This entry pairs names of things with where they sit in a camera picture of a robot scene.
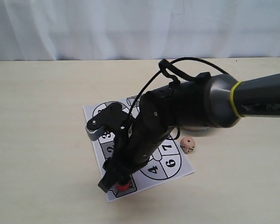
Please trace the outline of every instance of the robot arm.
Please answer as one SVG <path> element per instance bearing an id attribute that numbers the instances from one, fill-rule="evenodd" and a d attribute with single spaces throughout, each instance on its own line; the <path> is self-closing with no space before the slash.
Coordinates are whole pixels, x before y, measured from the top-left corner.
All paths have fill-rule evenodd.
<path id="1" fill-rule="evenodd" d="M 169 62 L 163 59 L 159 65 Z M 204 72 L 190 79 L 171 66 L 167 68 L 187 81 L 164 72 L 173 82 L 143 94 L 135 119 L 113 103 L 87 122 L 91 140 L 105 131 L 115 134 L 113 155 L 98 184 L 104 192 L 116 183 L 127 184 L 176 127 L 229 128 L 242 117 L 280 117 L 280 74 L 238 82 L 229 74 Z"/>

